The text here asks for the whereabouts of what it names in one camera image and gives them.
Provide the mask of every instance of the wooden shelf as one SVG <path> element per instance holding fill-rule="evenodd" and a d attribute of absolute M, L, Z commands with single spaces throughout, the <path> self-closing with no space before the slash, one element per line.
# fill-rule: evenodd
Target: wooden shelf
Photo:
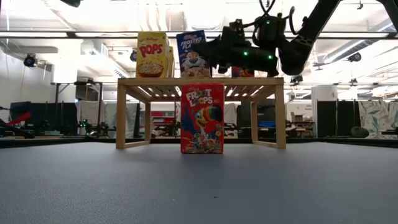
<path fill-rule="evenodd" d="M 286 148 L 285 101 L 283 78 L 120 78 L 116 148 L 143 146 L 150 143 L 150 102 L 180 101 L 182 85 L 194 83 L 222 83 L 225 101 L 250 101 L 252 142 L 260 146 Z M 276 143 L 258 140 L 257 102 L 275 94 Z M 145 141 L 126 143 L 126 95 L 145 103 Z"/>
<path fill-rule="evenodd" d="M 126 93 L 147 102 L 180 101 L 184 84 L 223 83 L 225 101 L 259 101 L 271 96 L 276 85 L 283 85 L 283 78 L 120 78 L 118 86 L 125 86 Z"/>

